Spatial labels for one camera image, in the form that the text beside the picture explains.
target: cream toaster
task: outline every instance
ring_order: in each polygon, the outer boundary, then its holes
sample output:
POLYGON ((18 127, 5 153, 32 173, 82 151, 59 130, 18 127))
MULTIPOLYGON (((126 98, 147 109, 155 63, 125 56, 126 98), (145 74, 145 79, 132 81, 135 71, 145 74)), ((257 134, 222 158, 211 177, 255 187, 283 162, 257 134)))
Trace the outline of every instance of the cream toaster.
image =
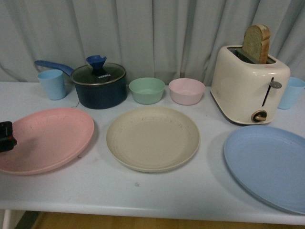
POLYGON ((266 124, 275 116, 289 77, 289 67, 271 55, 267 64, 260 64, 242 46, 224 46, 217 56, 211 94, 230 121, 266 124))

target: white table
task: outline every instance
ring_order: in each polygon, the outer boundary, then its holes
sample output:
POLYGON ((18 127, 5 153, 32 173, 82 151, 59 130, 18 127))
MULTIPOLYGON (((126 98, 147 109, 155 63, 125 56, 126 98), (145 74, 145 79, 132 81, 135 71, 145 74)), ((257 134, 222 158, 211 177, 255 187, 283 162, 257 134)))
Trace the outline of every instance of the white table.
MULTIPOLYGON (((0 120, 16 121, 55 107, 76 107, 91 115, 95 131, 89 146, 70 163, 53 171, 16 176, 0 172, 0 209, 103 215, 242 221, 305 225, 305 216, 270 207, 241 188, 229 173, 223 156, 228 135, 241 128, 221 114, 207 88, 200 103, 173 102, 166 88, 166 106, 185 113, 197 124, 201 143, 195 156, 175 170, 147 174, 120 164, 109 152, 106 132, 128 110, 144 107, 131 93, 120 105, 92 110, 79 104, 73 85, 62 100, 51 101, 39 83, 0 83, 0 120)), ((305 137, 305 94, 289 110, 277 110, 269 126, 305 137)))

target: bread slice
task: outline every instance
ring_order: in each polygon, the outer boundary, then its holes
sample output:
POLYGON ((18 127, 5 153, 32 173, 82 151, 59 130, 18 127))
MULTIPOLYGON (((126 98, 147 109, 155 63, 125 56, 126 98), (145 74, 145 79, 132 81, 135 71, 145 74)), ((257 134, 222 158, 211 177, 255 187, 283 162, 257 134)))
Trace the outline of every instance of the bread slice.
POLYGON ((270 31, 265 25, 250 26, 244 34, 243 51, 259 63, 266 64, 269 52, 270 31))

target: glass lid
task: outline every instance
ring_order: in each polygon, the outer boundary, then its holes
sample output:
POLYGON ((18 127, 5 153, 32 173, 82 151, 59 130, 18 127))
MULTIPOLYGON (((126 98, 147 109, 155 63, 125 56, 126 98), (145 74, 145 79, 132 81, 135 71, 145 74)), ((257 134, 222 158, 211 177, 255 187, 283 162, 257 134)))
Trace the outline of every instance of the glass lid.
POLYGON ((98 86, 113 83, 126 75, 126 70, 115 63, 105 63, 98 71, 88 64, 75 69, 71 79, 81 85, 98 86))

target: grey curtain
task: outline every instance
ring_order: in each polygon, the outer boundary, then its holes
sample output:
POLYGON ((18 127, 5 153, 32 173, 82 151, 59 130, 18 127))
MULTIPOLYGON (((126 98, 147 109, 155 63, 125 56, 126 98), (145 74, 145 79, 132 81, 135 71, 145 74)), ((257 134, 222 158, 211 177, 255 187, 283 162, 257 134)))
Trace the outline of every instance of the grey curtain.
POLYGON ((90 55, 140 77, 210 86, 218 51, 265 24, 269 53, 305 80, 304 0, 3 0, 0 81, 37 82, 35 60, 86 64, 90 55))

